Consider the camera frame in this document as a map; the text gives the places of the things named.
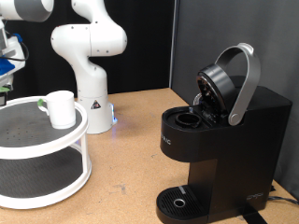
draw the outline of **white mug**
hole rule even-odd
[[[38,108],[50,116],[54,129],[68,129],[76,124],[74,93],[71,91],[54,91],[37,102]]]

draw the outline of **coffee maker lid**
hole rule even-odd
[[[229,76],[225,73],[227,64],[239,53],[244,53],[248,71],[239,94]],[[261,65],[254,48],[249,44],[238,44],[226,49],[214,64],[202,69],[197,83],[204,101],[207,101],[219,113],[229,113],[230,125],[237,125],[243,119],[253,93],[259,83]]]

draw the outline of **drip tray grate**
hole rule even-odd
[[[188,186],[166,189],[159,195],[157,205],[161,212],[174,219],[187,220],[206,215]]]

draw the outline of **black cable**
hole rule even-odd
[[[27,46],[21,42],[21,45],[25,48],[26,51],[26,57],[24,59],[14,59],[14,58],[8,58],[8,57],[0,57],[0,59],[8,59],[11,61],[18,61],[18,62],[25,62],[28,60],[29,58],[29,49],[27,48]]]
[[[299,205],[299,202],[294,200],[294,199],[286,199],[286,198],[281,198],[281,197],[278,197],[278,196],[271,196],[271,197],[268,198],[268,201],[274,201],[274,200],[285,200],[285,201],[288,201],[290,203],[294,203],[294,204]]]

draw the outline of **black coffee maker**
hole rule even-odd
[[[239,53],[248,62],[243,82],[224,72]],[[210,223],[265,208],[292,102],[258,87],[260,74],[252,46],[230,47],[199,72],[195,105],[163,113],[162,152],[190,163],[188,184],[157,198],[163,223]]]

